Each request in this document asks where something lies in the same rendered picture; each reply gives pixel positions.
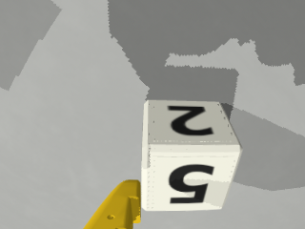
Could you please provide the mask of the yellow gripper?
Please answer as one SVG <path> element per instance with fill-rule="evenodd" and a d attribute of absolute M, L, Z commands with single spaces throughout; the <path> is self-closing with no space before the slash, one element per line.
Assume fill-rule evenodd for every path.
<path fill-rule="evenodd" d="M 140 220 L 140 181 L 128 179 L 111 191 L 83 229 L 132 229 Z"/>

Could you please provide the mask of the white number cube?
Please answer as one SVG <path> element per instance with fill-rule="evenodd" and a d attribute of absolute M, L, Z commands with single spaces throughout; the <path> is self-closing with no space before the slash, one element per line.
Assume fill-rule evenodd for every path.
<path fill-rule="evenodd" d="M 142 208 L 221 209 L 242 150 L 219 102 L 147 100 L 143 110 Z"/>

